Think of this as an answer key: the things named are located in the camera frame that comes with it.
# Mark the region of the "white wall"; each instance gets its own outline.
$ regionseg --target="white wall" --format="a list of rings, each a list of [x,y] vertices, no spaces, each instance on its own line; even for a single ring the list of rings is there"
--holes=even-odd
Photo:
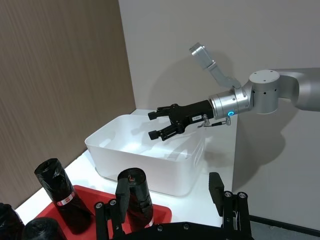
[[[196,42],[243,84],[261,69],[320,67],[318,0],[119,3],[137,108],[225,90],[190,56]],[[249,194],[250,214],[320,230],[319,122],[284,101],[274,114],[239,116],[233,190]]]

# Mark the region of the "black plastic bag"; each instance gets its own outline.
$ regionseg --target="black plastic bag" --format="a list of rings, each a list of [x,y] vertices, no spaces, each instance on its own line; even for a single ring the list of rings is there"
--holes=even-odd
[[[0,203],[0,240],[21,240],[24,226],[9,204]]]
[[[128,179],[130,200],[127,217],[132,232],[139,231],[153,224],[154,208],[152,205],[145,172],[137,167],[128,168],[118,175]]]
[[[57,158],[41,163],[34,171],[39,182],[73,234],[81,234],[92,223],[92,214],[79,198]]]
[[[25,225],[22,240],[67,240],[67,238],[55,219],[39,217]]]

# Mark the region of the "robotic arm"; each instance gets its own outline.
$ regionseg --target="robotic arm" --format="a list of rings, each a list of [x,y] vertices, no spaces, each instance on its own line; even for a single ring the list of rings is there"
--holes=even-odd
[[[190,105],[173,104],[150,112],[150,120],[169,116],[171,122],[162,130],[149,132],[151,140],[161,137],[165,141],[184,133],[188,125],[202,121],[199,128],[230,125],[231,116],[251,110],[258,114],[270,114],[277,110],[278,98],[290,99],[298,109],[320,112],[320,67],[260,70],[252,73],[248,82],[241,86],[238,80],[222,73],[205,46],[196,43],[190,52],[202,69],[208,70],[220,86],[230,90]],[[209,119],[225,120],[210,124]]]

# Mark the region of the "wooden wall panel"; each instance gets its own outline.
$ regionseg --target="wooden wall panel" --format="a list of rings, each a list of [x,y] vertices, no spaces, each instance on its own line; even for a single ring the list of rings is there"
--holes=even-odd
[[[0,1],[0,202],[17,207],[41,162],[66,166],[135,109],[117,0]]]

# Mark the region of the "white plastic bin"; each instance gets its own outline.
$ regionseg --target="white plastic bin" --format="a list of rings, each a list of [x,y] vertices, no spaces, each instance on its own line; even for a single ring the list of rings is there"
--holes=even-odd
[[[117,180],[128,168],[144,170],[150,190],[186,195],[201,170],[204,132],[191,125],[166,141],[150,140],[148,132],[167,127],[167,117],[121,115],[90,135],[85,144],[97,172]]]

